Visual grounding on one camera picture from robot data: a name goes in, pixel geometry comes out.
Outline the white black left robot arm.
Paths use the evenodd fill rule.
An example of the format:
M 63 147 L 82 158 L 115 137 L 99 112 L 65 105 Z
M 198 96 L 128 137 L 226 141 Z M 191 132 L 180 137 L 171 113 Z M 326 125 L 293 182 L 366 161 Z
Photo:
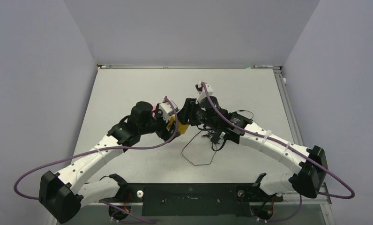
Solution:
M 75 155 L 74 162 L 41 177 L 38 201 L 61 224 L 70 221 L 79 210 L 102 199 L 125 200 L 125 180 L 116 174 L 88 182 L 102 167 L 127 150 L 151 150 L 162 147 L 178 135 L 177 105 L 165 99 L 151 105 L 140 101 L 129 115 L 115 124 L 89 151 Z

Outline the pink triangular power strip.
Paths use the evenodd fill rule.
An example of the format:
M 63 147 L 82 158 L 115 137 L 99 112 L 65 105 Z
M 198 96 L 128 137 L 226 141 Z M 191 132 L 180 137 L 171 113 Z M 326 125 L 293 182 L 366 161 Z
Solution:
M 157 105 L 153 106 L 153 109 L 152 109 L 152 117 L 153 117 L 153 118 L 155 118 L 156 115 L 157 115 L 157 109 L 158 109 L 158 106 L 157 106 Z

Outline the black TP-Link adapter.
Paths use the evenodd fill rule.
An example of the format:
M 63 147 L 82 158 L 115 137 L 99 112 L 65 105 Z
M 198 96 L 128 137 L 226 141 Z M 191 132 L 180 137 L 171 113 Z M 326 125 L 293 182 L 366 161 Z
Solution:
M 225 138 L 224 138 L 225 134 L 224 133 L 214 133 L 211 137 L 210 137 L 210 141 L 213 143 L 213 144 L 223 144 L 225 142 Z

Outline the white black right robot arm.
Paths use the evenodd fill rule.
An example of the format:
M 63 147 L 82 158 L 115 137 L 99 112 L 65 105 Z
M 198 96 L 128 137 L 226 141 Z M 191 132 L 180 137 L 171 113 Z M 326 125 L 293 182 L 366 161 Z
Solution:
M 237 112 L 222 109 L 217 98 L 212 96 L 214 105 L 207 98 L 197 103 L 187 98 L 178 120 L 183 125 L 203 125 L 215 132 L 216 138 L 231 141 L 255 149 L 287 167 L 278 174 L 262 173 L 253 187 L 253 196 L 264 201 L 270 195 L 295 191 L 307 198 L 316 198 L 326 176 L 328 167 L 325 151 L 315 145 L 313 148 L 288 142 L 265 130 Z

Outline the yellow block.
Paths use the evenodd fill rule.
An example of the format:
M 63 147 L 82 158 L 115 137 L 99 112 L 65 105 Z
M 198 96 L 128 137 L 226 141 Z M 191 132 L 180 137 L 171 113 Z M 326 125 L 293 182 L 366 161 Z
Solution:
M 169 122 L 167 123 L 166 128 L 171 133 L 173 132 L 173 130 L 175 128 L 177 128 L 177 133 L 179 133 L 180 135 L 183 135 L 187 131 L 187 129 L 189 128 L 189 125 L 188 124 L 182 124 L 179 121 L 177 121 L 177 123 L 175 123 L 175 116 L 171 116 Z

